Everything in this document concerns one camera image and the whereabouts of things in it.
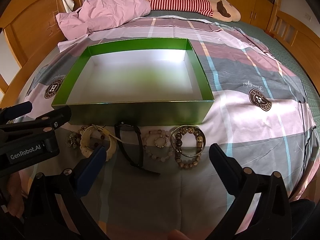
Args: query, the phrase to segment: plush toy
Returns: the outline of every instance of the plush toy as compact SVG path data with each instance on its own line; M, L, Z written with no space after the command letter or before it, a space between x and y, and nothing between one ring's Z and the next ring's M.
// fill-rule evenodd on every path
M227 0L208 0L213 11L212 18L223 22L238 22L241 15Z
M241 15L227 0L146 0L151 10L175 10L198 12L208 17L224 21L237 22Z

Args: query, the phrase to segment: red cloth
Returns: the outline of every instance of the red cloth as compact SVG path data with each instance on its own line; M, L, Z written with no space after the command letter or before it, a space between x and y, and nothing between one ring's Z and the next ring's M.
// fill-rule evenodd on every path
M172 10L197 12L212 17L213 11L208 0L148 0L151 10Z

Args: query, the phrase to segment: screw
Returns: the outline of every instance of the screw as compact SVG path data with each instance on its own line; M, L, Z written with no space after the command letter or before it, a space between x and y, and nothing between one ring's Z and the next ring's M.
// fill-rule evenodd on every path
M69 169L69 168L63 171L64 175L70 175L71 173L72 173L72 169Z
M273 175L275 175L277 178L280 178L280 177L281 177L281 174L280 174L279 171L275 171L275 172L273 173Z
M52 127L45 127L43 128L44 132L50 132L52 130Z
M245 167L243 169L243 171L244 171L245 174L251 174L252 173L252 170L249 167Z
M36 174L36 179L40 179L41 177L42 177L42 173L41 172Z

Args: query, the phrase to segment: wooden headboard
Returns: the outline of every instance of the wooden headboard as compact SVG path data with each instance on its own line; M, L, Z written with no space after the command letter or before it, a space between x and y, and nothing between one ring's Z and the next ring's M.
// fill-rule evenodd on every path
M74 9L82 5L82 0L74 2ZM65 40L56 21L59 12L65 12L62 0L12 0L4 11L0 27L20 70L10 84L0 74L1 108L15 104L35 69Z
M319 93L320 38L302 22L282 11L277 11L271 33L295 57Z

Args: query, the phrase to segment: open box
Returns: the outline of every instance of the open box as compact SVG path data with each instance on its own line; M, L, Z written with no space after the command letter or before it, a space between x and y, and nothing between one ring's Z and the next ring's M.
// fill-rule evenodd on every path
M86 48L52 107L70 106L77 125L182 125L200 124L213 101L188 39L141 38Z

